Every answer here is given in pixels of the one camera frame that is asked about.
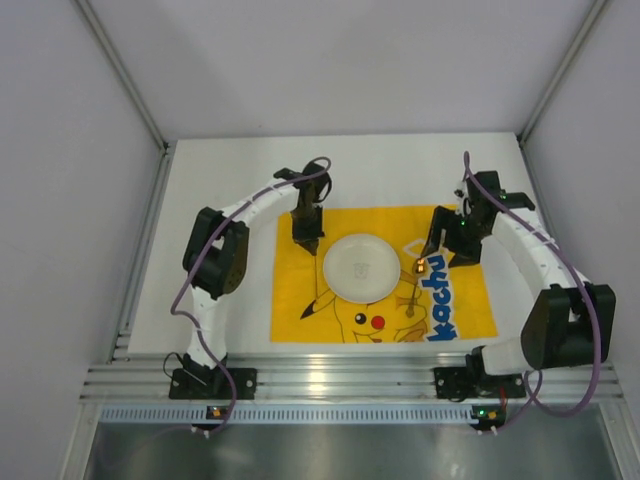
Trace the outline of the gold spoon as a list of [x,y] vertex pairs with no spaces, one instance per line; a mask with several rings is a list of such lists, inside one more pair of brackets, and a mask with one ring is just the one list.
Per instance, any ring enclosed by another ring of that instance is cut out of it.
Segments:
[[415,309],[416,309],[416,306],[418,305],[418,298],[420,296],[420,289],[418,284],[425,270],[426,270],[426,258],[422,257],[417,259],[412,266],[411,277],[412,277],[413,287],[412,287],[412,293],[409,299],[409,303],[407,304],[407,308],[405,311],[406,316],[408,318],[412,318],[415,315]]

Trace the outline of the yellow Pikachu placemat cloth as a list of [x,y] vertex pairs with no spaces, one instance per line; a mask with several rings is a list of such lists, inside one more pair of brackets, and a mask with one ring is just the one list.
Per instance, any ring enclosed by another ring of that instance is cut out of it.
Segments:
[[[292,220],[277,223],[271,339],[277,343],[372,344],[446,343],[495,337],[480,266],[450,268],[452,254],[442,249],[426,258],[419,280],[415,315],[406,316],[412,293],[412,266],[426,242],[434,208],[428,206],[327,209],[324,238],[318,250],[319,296],[314,298],[313,258],[294,244]],[[329,247],[353,234],[371,234],[386,241],[401,264],[400,281],[374,304],[347,302],[328,287],[322,264]]]

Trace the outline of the white round plate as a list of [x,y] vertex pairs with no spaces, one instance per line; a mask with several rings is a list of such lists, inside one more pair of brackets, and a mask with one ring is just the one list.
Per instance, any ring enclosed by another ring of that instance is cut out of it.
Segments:
[[395,250],[371,234],[345,236],[324,256],[322,271],[330,290],[354,304],[372,304],[389,296],[400,281]]

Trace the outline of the copper fork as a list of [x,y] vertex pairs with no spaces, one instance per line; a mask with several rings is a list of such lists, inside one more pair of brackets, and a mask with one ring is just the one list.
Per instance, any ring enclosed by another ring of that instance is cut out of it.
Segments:
[[314,298],[317,299],[319,296],[319,288],[318,288],[318,257],[317,254],[312,256],[313,258],[313,284],[314,284]]

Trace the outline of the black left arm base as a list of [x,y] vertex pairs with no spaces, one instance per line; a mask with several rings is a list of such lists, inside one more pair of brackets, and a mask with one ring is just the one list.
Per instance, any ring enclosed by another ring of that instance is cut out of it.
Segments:
[[203,366],[187,354],[176,356],[179,367],[171,373],[169,398],[172,400],[231,400],[233,382],[238,400],[253,400],[257,388],[257,370],[228,368],[232,382],[219,367]]

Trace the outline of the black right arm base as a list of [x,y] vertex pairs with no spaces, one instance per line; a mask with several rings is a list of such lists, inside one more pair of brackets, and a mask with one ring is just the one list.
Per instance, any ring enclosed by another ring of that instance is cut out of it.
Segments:
[[436,397],[452,402],[467,399],[521,399],[526,391],[521,374],[487,374],[482,359],[482,347],[465,356],[464,366],[433,369]]

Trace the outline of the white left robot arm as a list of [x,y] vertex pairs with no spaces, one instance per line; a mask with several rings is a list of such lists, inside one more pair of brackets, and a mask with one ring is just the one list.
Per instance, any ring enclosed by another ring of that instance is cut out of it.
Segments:
[[221,210],[201,209],[183,254],[187,278],[170,307],[192,324],[187,358],[213,371],[227,356],[229,296],[243,281],[250,241],[288,213],[295,245],[315,257],[324,237],[322,202],[331,192],[331,161],[317,157],[302,171],[282,168],[257,192]]

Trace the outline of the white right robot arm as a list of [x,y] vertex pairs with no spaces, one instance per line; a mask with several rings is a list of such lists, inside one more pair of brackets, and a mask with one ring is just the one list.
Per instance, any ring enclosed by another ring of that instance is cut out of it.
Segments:
[[479,377],[589,365],[609,355],[616,296],[559,257],[559,248],[524,192],[506,192],[495,171],[478,172],[455,192],[456,208],[435,208],[422,254],[440,249],[450,267],[479,264],[494,237],[518,267],[534,298],[518,337],[475,348],[468,367]]

